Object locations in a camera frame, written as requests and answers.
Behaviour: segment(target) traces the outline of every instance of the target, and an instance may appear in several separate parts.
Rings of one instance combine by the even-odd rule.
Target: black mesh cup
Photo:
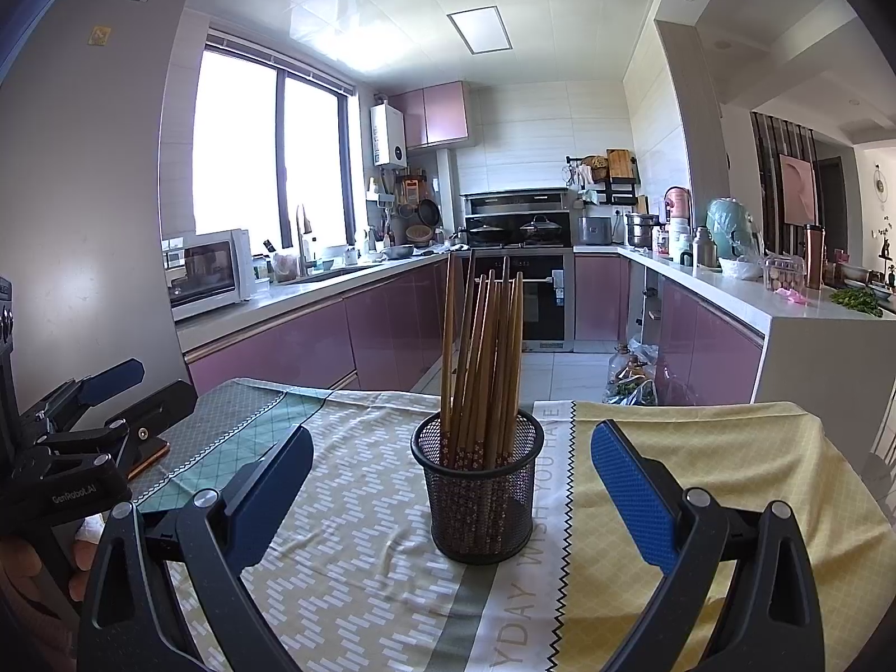
[[[500,468],[441,466],[438,413],[418,426],[410,441],[414,460],[427,478],[433,541],[453,561],[484,565],[517,554],[532,534],[535,460],[545,443],[541,425],[518,412],[514,448]]]

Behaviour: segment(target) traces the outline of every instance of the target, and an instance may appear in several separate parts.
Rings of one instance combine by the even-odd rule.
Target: water heater
[[[374,164],[406,168],[404,114],[388,104],[375,105],[370,109],[370,128],[374,137]]]

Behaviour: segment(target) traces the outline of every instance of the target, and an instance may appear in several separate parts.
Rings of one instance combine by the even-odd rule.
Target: window
[[[196,232],[243,228],[292,247],[304,208],[318,247],[354,242],[346,96],[209,48],[196,93]]]

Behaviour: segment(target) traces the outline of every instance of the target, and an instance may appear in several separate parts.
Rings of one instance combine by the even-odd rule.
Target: window frame
[[[276,71],[277,87],[274,95],[274,159],[277,174],[277,207],[279,217],[279,227],[281,228],[281,244],[282,247],[293,247],[292,239],[292,223],[290,222],[290,208],[288,207],[286,192],[286,79],[293,78],[306,86],[312,86],[316,89],[336,96],[336,109],[338,116],[338,138],[339,138],[339,172],[342,179],[342,210],[345,221],[345,238],[346,244],[355,244],[355,208],[354,199],[351,192],[351,153],[349,149],[348,135],[348,96],[342,92],[328,88],[314,80],[308,80],[301,75],[289,71],[286,68],[273,65],[265,60],[258,60],[245,53],[238,53],[227,48],[221,48],[211,43],[206,43],[203,53],[211,51],[219,55],[226,55],[230,58],[238,58],[255,65],[270,68]]]

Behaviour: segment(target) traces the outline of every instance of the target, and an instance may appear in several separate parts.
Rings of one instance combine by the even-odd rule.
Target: square ceiling light
[[[514,48],[507,37],[501,13],[495,6],[454,12],[448,18],[474,55]]]

